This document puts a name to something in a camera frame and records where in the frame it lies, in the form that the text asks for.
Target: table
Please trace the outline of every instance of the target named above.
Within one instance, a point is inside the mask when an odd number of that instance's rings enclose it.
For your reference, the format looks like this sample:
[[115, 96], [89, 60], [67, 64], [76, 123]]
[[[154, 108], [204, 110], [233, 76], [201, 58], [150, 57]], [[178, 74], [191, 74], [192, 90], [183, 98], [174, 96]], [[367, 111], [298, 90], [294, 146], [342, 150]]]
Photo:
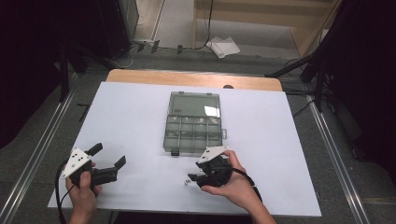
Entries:
[[[195, 48], [196, 22], [208, 19], [210, 0], [194, 0], [192, 46]], [[212, 20], [289, 26], [301, 57], [329, 29], [341, 0], [215, 0]]]
[[[195, 81], [205, 87], [196, 87]], [[245, 89], [219, 88], [226, 84]], [[247, 90], [250, 86], [273, 91]], [[103, 185], [98, 208], [246, 214], [195, 183], [186, 186], [187, 174], [199, 173], [197, 158], [175, 158], [163, 150], [171, 91], [219, 94], [222, 127], [228, 133], [223, 143], [235, 150], [271, 214], [320, 216], [289, 104], [276, 79], [159, 71], [113, 70], [96, 93], [74, 147], [102, 142], [104, 149], [92, 158], [100, 169], [113, 166], [122, 155], [127, 160], [118, 181]], [[49, 207], [55, 206], [52, 195]], [[71, 207], [68, 198], [64, 207]]]

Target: person's left hand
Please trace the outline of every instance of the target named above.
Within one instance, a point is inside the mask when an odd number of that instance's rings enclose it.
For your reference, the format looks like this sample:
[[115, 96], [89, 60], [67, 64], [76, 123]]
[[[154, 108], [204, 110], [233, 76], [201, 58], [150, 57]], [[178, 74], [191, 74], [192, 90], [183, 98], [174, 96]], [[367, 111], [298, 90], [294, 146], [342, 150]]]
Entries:
[[66, 188], [70, 190], [69, 196], [73, 204], [73, 213], [70, 223], [89, 223], [96, 212], [96, 197], [102, 186], [95, 186], [93, 191], [90, 188], [91, 174], [83, 172], [79, 180], [79, 187], [74, 186], [70, 178], [66, 178]]

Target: hand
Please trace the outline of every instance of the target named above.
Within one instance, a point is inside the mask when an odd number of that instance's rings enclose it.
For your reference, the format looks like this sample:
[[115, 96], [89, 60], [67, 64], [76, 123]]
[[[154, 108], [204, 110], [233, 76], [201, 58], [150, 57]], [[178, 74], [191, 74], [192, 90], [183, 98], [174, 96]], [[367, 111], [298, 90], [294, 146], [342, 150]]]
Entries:
[[[234, 151], [226, 150], [223, 154], [229, 157], [228, 161], [233, 168], [247, 172], [239, 163]], [[219, 188], [206, 185], [202, 186], [201, 190], [210, 194], [224, 196], [230, 202], [246, 209], [251, 215], [253, 223], [275, 223], [248, 180], [236, 172], [233, 172], [227, 184]]]
[[79, 187], [74, 186], [70, 178], [66, 178], [66, 188], [71, 189], [69, 192], [73, 204], [73, 213], [70, 223], [90, 223], [96, 212], [96, 197], [102, 189], [101, 186], [95, 186], [92, 192], [90, 172], [83, 172], [79, 180]]

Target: crumpled white paper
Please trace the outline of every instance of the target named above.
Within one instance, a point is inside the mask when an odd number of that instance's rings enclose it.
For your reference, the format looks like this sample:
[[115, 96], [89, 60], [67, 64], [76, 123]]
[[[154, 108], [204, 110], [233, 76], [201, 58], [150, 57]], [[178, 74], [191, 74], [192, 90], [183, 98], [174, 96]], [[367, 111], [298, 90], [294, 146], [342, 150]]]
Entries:
[[211, 41], [207, 42], [206, 44], [210, 49], [215, 52], [215, 54], [219, 58], [224, 58], [225, 56], [229, 54], [235, 54], [239, 53], [241, 50], [236, 46], [235, 42], [233, 42], [233, 39], [228, 37], [225, 40], [222, 40], [215, 36]]

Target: white paper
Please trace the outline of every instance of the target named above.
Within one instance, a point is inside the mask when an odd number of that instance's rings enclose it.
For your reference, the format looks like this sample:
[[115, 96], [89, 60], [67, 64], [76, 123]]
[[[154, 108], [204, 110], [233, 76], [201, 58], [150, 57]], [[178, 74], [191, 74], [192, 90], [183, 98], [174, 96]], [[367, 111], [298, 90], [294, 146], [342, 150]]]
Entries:
[[229, 54], [235, 54], [241, 51], [230, 37], [223, 40], [215, 36], [215, 38], [207, 42], [206, 45], [212, 49], [219, 58], [224, 58]]
[[[281, 91], [147, 85], [104, 82], [74, 147], [103, 149], [92, 160], [98, 169], [112, 167], [125, 155], [116, 182], [103, 185], [101, 209], [200, 214], [246, 214], [220, 196], [185, 185], [187, 174], [199, 174], [197, 157], [170, 156], [163, 137], [172, 91], [219, 94], [221, 124], [233, 149], [256, 183], [273, 215], [319, 217], [318, 200], [306, 166], [289, 104]], [[66, 193], [64, 180], [61, 196]], [[56, 207], [54, 194], [49, 207]], [[63, 207], [72, 207], [69, 197]]]

